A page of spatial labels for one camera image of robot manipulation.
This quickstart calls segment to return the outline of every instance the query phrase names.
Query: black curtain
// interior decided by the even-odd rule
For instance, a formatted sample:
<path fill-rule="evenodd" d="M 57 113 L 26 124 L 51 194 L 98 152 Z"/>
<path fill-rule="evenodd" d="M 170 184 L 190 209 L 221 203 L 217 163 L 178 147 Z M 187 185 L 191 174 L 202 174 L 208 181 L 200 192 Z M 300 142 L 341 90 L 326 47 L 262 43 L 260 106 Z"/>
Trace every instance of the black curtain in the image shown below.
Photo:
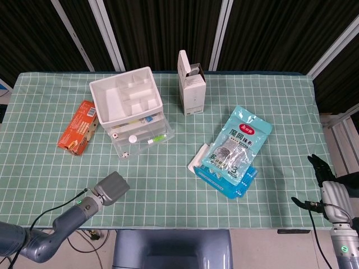
<path fill-rule="evenodd" d="M 126 70 L 177 70 L 178 52 L 208 69 L 221 0 L 105 0 Z"/>
<path fill-rule="evenodd" d="M 359 36 L 357 35 L 314 79 L 322 113 L 342 113 L 359 103 Z"/>
<path fill-rule="evenodd" d="M 0 1 L 0 77 L 14 86 L 21 72 L 88 71 L 48 0 Z"/>
<path fill-rule="evenodd" d="M 89 1 L 60 0 L 77 37 L 96 71 L 114 71 Z"/>
<path fill-rule="evenodd" d="M 234 0 L 217 70 L 313 67 L 359 14 L 359 1 Z"/>

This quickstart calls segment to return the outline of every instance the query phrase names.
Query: white lid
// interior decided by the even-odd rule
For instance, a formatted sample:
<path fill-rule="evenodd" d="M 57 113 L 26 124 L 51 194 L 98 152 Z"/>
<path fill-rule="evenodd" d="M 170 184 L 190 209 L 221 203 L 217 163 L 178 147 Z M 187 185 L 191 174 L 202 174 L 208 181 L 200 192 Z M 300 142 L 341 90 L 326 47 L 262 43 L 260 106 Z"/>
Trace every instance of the white lid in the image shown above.
<path fill-rule="evenodd" d="M 181 82 L 183 83 L 187 74 L 191 72 L 191 66 L 187 58 L 187 54 L 185 50 L 180 50 L 178 54 L 178 62 L 177 62 L 178 75 L 181 78 Z"/>

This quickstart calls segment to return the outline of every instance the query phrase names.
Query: white plastic box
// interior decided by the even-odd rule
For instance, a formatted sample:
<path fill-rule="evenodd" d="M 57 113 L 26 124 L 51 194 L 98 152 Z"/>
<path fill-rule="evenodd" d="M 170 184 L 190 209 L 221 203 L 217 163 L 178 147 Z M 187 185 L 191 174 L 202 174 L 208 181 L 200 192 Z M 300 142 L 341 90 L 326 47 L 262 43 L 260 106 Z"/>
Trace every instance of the white plastic box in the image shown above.
<path fill-rule="evenodd" d="M 99 122 L 120 158 L 174 136 L 149 67 L 90 83 Z"/>

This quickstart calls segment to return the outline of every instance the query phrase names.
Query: gray chair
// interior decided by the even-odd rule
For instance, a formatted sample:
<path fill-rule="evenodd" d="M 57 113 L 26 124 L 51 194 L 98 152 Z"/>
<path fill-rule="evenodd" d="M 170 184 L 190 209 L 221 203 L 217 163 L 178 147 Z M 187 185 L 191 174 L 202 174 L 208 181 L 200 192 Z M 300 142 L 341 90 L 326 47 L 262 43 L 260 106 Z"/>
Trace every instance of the gray chair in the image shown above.
<path fill-rule="evenodd" d="M 117 230 L 113 269 L 233 269 L 229 230 Z"/>

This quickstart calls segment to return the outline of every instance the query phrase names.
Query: white box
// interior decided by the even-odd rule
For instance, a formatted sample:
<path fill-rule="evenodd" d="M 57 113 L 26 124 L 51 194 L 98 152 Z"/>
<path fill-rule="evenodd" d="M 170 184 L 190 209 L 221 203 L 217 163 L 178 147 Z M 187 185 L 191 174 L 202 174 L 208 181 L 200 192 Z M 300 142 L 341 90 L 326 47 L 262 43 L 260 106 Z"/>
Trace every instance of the white box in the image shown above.
<path fill-rule="evenodd" d="M 206 95 L 206 79 L 200 63 L 188 62 L 185 50 L 178 54 L 178 84 L 183 113 L 191 115 L 203 112 Z"/>
<path fill-rule="evenodd" d="M 96 112 L 104 128 L 163 111 L 151 68 L 129 71 L 90 83 Z"/>
<path fill-rule="evenodd" d="M 120 159 L 174 136 L 149 67 L 90 83 L 98 119 Z"/>

